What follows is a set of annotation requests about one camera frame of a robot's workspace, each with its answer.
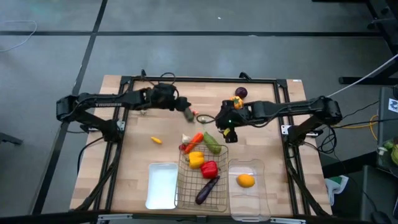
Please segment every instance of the gray floor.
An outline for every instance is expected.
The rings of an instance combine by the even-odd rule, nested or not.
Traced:
[[[0,21],[32,19],[39,30],[92,30],[100,5],[5,0]],[[370,19],[364,4],[310,0],[109,0],[100,30],[366,31]],[[0,24],[0,30],[29,28]],[[0,49],[23,38],[0,35]],[[87,43],[88,37],[33,36],[0,53],[0,131],[24,140],[19,147],[0,145],[0,216],[29,212],[59,126],[55,101],[72,90]],[[253,78],[302,79],[311,98],[340,89],[338,77],[361,77],[391,56],[379,37],[97,37],[81,92],[98,92],[103,75],[136,75],[144,68],[150,75],[236,77],[245,71]],[[378,93],[378,86],[354,86],[335,100],[346,114],[376,101]],[[376,110],[345,122],[368,120]],[[44,212],[68,209],[85,140],[85,134],[68,134]],[[338,130],[338,140],[340,159],[376,146],[368,129]]]

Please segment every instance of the clear plastic container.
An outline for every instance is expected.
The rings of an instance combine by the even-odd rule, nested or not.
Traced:
[[[254,186],[243,188],[236,178],[241,174],[252,175]],[[231,216],[240,222],[263,222],[270,219],[267,203],[264,163],[259,159],[244,161],[231,159],[228,163],[229,207]]]

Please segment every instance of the yellow bell pepper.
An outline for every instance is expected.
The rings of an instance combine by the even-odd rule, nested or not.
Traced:
[[[205,163],[205,154],[203,152],[191,152],[189,154],[189,167],[199,169]]]

